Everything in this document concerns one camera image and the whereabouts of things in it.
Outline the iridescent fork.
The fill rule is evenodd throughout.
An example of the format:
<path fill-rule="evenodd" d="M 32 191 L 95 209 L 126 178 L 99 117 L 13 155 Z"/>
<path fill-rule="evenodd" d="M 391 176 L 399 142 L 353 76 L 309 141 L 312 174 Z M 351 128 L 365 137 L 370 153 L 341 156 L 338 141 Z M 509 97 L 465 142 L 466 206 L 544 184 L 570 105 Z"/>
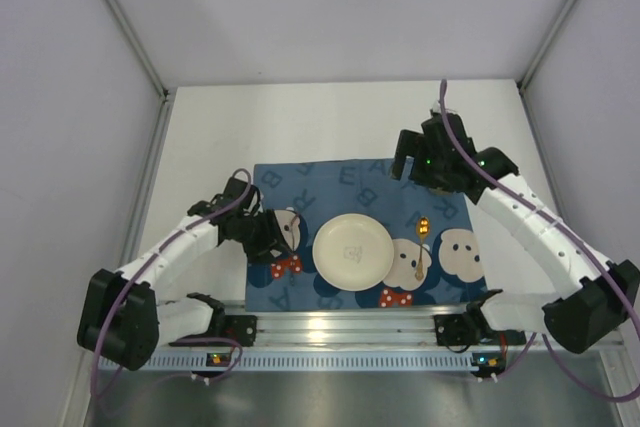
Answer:
<path fill-rule="evenodd" d="M 301 271 L 301 267 L 299 266 L 299 258 L 296 253 L 297 248 L 299 247 L 301 240 L 300 233 L 300 214 L 295 212 L 292 209 L 288 209 L 286 211 L 286 220 L 287 223 L 284 226 L 285 233 L 289 236 L 287 240 L 287 244 L 289 247 L 289 257 L 290 257 L 290 278 L 289 283 L 291 286 L 295 285 L 295 276 Z"/>

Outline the gold spoon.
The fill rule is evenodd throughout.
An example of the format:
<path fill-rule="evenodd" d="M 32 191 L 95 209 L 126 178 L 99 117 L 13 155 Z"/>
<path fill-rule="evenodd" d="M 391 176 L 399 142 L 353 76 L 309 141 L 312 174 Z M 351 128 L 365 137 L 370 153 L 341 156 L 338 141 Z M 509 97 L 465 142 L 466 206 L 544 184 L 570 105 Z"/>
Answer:
<path fill-rule="evenodd" d="M 425 278 L 425 268 L 424 268 L 424 243 L 428 235 L 430 234 L 431 224 L 427 217 L 420 217 L 418 222 L 416 223 L 416 235 L 418 236 L 418 261 L 415 270 L 415 278 L 418 281 L 422 281 Z"/>

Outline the cream round plate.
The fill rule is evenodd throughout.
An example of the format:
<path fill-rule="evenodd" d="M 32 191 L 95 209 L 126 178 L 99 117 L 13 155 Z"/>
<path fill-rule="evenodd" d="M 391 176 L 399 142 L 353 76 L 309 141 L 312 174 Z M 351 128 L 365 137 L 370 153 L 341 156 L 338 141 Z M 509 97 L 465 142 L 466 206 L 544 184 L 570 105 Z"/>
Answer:
<path fill-rule="evenodd" d="M 358 292 L 379 284 L 394 262 L 393 240 L 377 220 L 357 213 L 336 216 L 316 233 L 312 258 L 332 287 Z"/>

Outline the blue cartoon bear placemat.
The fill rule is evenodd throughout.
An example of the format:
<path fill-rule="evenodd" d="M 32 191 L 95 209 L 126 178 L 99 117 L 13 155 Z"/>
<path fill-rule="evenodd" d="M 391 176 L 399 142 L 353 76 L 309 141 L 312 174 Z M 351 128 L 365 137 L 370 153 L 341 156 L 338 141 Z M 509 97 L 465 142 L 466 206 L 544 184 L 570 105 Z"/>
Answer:
<path fill-rule="evenodd" d="M 406 176 L 393 180 L 391 160 L 363 159 L 300 164 L 258 164 L 254 183 L 266 209 L 300 214 L 297 248 L 301 271 L 291 286 L 289 254 L 271 266 L 248 266 L 245 302 L 258 312 L 400 308 L 467 303 L 487 291 L 479 246 L 461 194 L 434 195 Z M 395 258 L 376 286 L 349 292 L 318 274 L 312 245 L 328 220 L 348 213 L 380 222 L 392 237 Z M 427 217 L 425 278 L 418 281 L 416 223 Z"/>

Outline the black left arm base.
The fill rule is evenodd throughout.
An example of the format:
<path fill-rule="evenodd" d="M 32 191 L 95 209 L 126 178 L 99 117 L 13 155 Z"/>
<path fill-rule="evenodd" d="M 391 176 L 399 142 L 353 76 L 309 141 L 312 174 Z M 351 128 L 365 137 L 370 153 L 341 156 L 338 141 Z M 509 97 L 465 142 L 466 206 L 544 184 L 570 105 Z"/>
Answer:
<path fill-rule="evenodd" d="M 254 345 L 257 335 L 257 317 L 253 315 L 215 314 L 208 329 L 201 334 L 183 336 L 170 342 L 171 347 L 222 346 L 233 340 L 242 347 Z"/>

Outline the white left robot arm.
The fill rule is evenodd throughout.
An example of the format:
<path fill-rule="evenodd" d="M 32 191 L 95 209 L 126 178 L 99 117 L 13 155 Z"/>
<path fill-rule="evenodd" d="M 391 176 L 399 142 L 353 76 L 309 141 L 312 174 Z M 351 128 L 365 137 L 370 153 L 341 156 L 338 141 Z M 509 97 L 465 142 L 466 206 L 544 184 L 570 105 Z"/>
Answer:
<path fill-rule="evenodd" d="M 77 344 L 130 371 L 161 346 L 219 343 L 224 304 L 204 293 L 163 301 L 168 289 L 206 253 L 238 243 L 252 265 L 271 266 L 300 244 L 300 218 L 291 209 L 266 209 L 250 179 L 235 176 L 210 200 L 193 204 L 178 225 L 146 253 L 90 279 Z"/>

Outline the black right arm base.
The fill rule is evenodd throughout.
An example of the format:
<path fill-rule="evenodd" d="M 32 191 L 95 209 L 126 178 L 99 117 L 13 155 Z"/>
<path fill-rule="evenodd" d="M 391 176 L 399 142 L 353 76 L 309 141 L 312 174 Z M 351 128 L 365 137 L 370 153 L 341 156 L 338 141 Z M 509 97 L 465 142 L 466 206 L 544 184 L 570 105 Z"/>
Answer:
<path fill-rule="evenodd" d="M 436 343 L 454 353 L 464 353 L 471 347 L 524 346 L 526 335 L 515 330 L 491 330 L 484 321 L 468 313 L 435 315 Z"/>

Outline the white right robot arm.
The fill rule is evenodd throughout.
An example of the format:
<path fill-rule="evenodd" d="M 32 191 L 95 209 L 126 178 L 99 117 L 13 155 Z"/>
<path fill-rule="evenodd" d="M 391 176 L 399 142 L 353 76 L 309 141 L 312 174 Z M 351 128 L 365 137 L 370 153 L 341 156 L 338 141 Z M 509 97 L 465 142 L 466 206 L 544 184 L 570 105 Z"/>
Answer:
<path fill-rule="evenodd" d="M 400 132 L 391 176 L 460 193 L 500 223 L 542 268 L 548 294 L 491 290 L 467 306 L 480 328 L 544 334 L 581 354 L 625 321 L 639 323 L 639 270 L 584 243 L 534 193 L 500 149 L 477 150 L 455 113 L 432 113 L 418 132 Z"/>

